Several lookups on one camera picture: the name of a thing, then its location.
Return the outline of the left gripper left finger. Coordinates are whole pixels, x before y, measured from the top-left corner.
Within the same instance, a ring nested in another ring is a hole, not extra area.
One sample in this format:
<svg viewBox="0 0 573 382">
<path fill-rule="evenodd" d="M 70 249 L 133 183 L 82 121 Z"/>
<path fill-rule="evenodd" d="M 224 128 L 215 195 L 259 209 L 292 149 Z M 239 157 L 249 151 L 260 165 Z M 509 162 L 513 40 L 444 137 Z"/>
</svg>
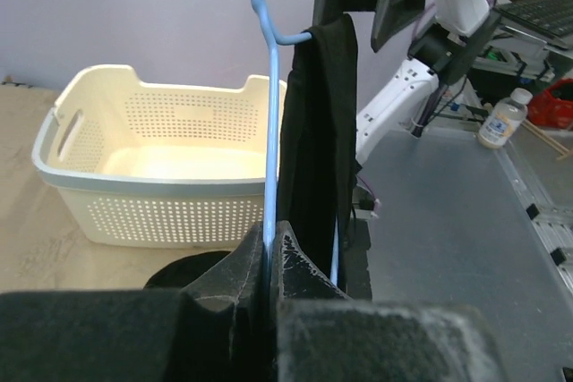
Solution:
<svg viewBox="0 0 573 382">
<path fill-rule="evenodd" d="M 262 381 L 262 232 L 183 288 L 5 293 L 4 381 Z"/>
</svg>

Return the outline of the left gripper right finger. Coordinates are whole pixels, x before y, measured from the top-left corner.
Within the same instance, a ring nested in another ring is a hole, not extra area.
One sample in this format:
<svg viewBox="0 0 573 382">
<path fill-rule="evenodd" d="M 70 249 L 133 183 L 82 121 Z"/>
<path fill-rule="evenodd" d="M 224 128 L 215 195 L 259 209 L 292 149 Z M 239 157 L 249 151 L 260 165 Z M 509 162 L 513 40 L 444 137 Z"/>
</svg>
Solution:
<svg viewBox="0 0 573 382">
<path fill-rule="evenodd" d="M 483 316 L 465 305 L 348 297 L 302 251 L 291 225 L 273 241 L 279 381 L 503 381 Z"/>
</svg>

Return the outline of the blue hanger of black shirt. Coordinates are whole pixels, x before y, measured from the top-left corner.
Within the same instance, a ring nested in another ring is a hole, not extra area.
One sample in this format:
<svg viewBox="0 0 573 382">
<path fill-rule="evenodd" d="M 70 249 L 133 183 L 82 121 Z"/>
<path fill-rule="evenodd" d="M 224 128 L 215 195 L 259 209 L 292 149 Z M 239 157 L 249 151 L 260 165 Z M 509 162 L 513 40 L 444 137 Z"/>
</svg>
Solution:
<svg viewBox="0 0 573 382">
<path fill-rule="evenodd" d="M 269 54 L 269 108 L 267 125 L 266 170 L 263 212 L 263 275 L 270 284 L 273 247 L 277 222 L 278 144 L 279 144 L 279 48 L 304 43 L 312 38 L 309 32 L 296 35 L 281 34 L 269 14 L 266 0 L 250 0 L 258 17 L 261 33 Z"/>
</svg>

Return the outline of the black t shirt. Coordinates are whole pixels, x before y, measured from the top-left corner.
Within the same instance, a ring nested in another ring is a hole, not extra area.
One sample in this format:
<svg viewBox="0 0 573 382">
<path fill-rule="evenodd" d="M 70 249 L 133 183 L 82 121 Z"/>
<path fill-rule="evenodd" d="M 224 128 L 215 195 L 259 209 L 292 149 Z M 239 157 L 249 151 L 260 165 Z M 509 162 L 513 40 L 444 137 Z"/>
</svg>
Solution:
<svg viewBox="0 0 573 382">
<path fill-rule="evenodd" d="M 346 288 L 344 239 L 356 185 L 358 44 L 352 12 L 378 0 L 314 0 L 312 26 L 278 32 L 265 0 L 251 0 L 276 70 L 278 46 L 294 49 L 281 124 L 275 218 L 287 221 L 303 253 Z"/>
</svg>

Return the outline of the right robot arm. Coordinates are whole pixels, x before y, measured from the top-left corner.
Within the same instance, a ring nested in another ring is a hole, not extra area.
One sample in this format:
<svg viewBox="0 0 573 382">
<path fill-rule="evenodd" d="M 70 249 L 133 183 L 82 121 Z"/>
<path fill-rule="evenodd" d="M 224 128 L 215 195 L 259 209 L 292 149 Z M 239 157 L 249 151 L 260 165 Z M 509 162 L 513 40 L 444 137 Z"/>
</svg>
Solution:
<svg viewBox="0 0 573 382">
<path fill-rule="evenodd" d="M 373 51 L 429 11 L 433 19 L 413 38 L 406 59 L 356 117 L 359 164 L 399 123 L 415 136 L 421 134 L 445 90 L 470 69 L 500 21 L 492 0 L 378 0 Z"/>
</svg>

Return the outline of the black keyboard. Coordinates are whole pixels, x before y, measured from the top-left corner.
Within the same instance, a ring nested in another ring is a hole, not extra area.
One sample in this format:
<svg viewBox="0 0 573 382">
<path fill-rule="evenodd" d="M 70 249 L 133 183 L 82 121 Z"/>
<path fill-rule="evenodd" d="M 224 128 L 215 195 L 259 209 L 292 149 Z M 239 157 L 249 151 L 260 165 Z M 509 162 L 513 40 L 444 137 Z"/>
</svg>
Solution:
<svg viewBox="0 0 573 382">
<path fill-rule="evenodd" d="M 495 9 L 506 20 L 543 36 L 552 45 L 572 48 L 572 0 L 518 0 Z"/>
</svg>

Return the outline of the plastic bottle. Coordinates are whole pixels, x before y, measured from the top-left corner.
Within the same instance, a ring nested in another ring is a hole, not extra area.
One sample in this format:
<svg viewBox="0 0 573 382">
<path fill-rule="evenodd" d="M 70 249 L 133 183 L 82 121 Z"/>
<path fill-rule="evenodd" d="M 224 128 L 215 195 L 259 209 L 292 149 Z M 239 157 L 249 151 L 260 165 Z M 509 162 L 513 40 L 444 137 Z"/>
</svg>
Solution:
<svg viewBox="0 0 573 382">
<path fill-rule="evenodd" d="M 527 118 L 527 106 L 532 98 L 533 94 L 527 89 L 514 89 L 493 107 L 477 133 L 478 141 L 489 149 L 503 147 Z"/>
</svg>

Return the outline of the white laundry basket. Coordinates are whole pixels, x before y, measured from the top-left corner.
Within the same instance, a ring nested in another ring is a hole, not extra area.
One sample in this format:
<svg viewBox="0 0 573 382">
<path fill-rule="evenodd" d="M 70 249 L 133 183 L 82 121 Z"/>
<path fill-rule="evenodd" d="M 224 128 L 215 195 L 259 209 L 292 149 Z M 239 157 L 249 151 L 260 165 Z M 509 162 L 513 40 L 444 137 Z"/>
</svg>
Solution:
<svg viewBox="0 0 573 382">
<path fill-rule="evenodd" d="M 228 89 L 94 65 L 48 111 L 32 161 L 95 243 L 233 247 L 263 223 L 268 108 L 264 75 Z"/>
</svg>

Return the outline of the red bag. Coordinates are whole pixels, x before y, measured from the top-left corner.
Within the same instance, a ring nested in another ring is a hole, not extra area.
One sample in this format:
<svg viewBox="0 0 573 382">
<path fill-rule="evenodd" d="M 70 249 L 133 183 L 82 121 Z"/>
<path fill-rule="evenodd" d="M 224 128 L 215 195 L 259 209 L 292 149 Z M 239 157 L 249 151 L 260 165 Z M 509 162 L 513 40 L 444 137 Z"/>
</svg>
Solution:
<svg viewBox="0 0 573 382">
<path fill-rule="evenodd" d="M 527 119 L 536 126 L 569 129 L 572 124 L 572 79 L 560 80 L 536 94 Z"/>
</svg>

